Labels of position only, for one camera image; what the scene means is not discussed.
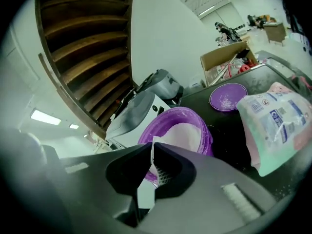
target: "purple bucket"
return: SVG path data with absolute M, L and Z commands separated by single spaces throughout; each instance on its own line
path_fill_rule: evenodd
M 180 123 L 189 123 L 201 130 L 201 139 L 197 153 L 213 156 L 211 144 L 213 138 L 202 118 L 192 109 L 186 107 L 171 108 L 157 116 L 144 130 L 138 144 L 153 142 L 154 136 L 163 137 L 170 128 Z M 148 172 L 145 178 L 157 184 L 157 176 Z

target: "white door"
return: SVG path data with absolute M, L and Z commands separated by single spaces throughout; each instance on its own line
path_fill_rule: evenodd
M 215 12 L 229 28 L 236 28 L 244 24 L 241 16 L 231 2 L 217 9 Z
M 214 37 L 214 39 L 222 36 L 221 33 L 218 30 L 216 30 L 215 23 L 216 22 L 223 23 L 223 21 L 215 11 L 203 17 L 201 21 L 206 26 L 207 30 L 209 31 L 209 34 L 211 34 L 211 36 Z

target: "purple lid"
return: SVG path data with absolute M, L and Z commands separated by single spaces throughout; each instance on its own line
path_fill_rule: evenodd
M 228 83 L 216 88 L 210 95 L 211 106 L 221 112 L 236 110 L 236 104 L 247 95 L 244 86 L 238 83 Z

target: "cardboard box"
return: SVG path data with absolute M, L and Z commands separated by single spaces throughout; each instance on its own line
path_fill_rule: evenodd
M 244 41 L 233 43 L 222 48 L 218 48 L 212 50 L 209 53 L 206 53 L 200 57 L 201 66 L 205 71 L 205 78 L 207 85 L 209 85 L 212 81 L 212 77 L 210 77 L 209 73 L 207 72 L 218 65 L 221 65 L 227 61 L 230 61 L 233 56 L 244 49 L 248 49 L 249 52 L 246 55 L 246 58 L 250 59 L 254 64 L 258 65 L 257 59 L 254 57 L 254 54 L 250 50 L 248 44 Z

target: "barcode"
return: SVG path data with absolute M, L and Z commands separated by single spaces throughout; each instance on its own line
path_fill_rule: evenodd
M 286 114 L 286 111 L 285 111 L 285 109 L 284 108 L 280 108 L 280 109 L 278 109 L 278 111 L 279 111 L 279 113 L 281 114 L 281 115 L 284 115 L 284 114 Z
M 261 110 L 263 110 L 263 107 L 261 106 L 261 104 L 256 99 L 249 102 L 249 104 L 251 105 L 253 111 L 256 114 L 259 113 Z
M 287 125 L 286 127 L 287 127 L 288 135 L 290 135 L 294 132 L 294 123 L 293 122 L 291 124 Z

